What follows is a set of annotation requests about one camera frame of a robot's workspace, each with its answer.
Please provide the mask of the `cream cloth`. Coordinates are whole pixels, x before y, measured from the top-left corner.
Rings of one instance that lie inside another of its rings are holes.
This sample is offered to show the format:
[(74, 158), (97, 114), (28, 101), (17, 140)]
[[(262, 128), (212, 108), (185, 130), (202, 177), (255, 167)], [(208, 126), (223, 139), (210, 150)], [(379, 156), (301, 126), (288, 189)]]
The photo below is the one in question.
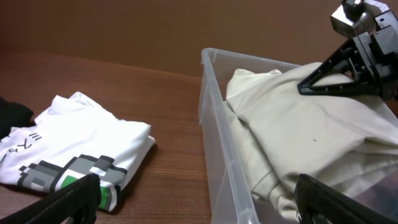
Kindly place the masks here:
[(224, 101), (252, 197), (292, 222), (300, 174), (355, 197), (397, 169), (397, 118), (386, 104), (369, 95), (301, 95), (298, 83), (316, 68), (238, 68)]

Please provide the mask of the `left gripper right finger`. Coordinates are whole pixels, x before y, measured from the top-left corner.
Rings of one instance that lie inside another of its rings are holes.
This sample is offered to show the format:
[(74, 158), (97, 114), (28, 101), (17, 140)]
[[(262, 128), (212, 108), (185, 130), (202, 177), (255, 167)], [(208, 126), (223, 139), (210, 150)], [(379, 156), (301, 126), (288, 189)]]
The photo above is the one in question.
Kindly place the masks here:
[(300, 224), (397, 224), (307, 174), (294, 190)]

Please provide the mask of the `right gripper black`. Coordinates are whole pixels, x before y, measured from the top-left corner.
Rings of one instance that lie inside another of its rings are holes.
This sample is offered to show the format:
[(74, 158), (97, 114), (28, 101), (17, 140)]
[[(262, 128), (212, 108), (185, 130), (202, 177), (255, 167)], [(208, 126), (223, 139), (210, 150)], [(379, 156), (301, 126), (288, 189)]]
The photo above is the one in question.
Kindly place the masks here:
[(392, 25), (347, 40), (298, 85), (301, 95), (378, 95), (397, 100), (397, 32)]

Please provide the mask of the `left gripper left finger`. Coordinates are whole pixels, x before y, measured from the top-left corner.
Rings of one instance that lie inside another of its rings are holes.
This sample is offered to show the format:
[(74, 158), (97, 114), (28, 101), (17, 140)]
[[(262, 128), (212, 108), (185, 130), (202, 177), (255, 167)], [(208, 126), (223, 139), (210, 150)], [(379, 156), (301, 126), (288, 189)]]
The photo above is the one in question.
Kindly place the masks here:
[(88, 174), (1, 219), (1, 224), (94, 224), (100, 203), (100, 178)]

